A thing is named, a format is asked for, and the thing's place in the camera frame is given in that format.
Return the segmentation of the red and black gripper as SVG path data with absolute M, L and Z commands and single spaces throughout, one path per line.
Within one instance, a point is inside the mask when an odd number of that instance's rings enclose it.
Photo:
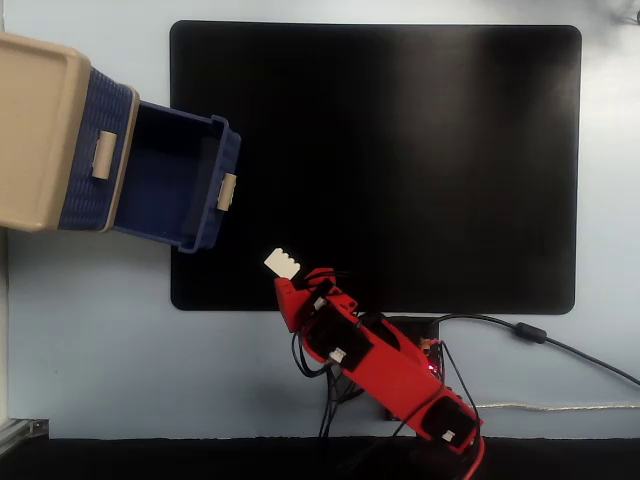
M 297 288 L 287 278 L 274 280 L 279 311 L 290 333 L 298 332 L 327 312 L 336 312 L 354 325 L 358 324 L 357 302 L 336 285 L 333 268 L 316 268 L 301 280 Z

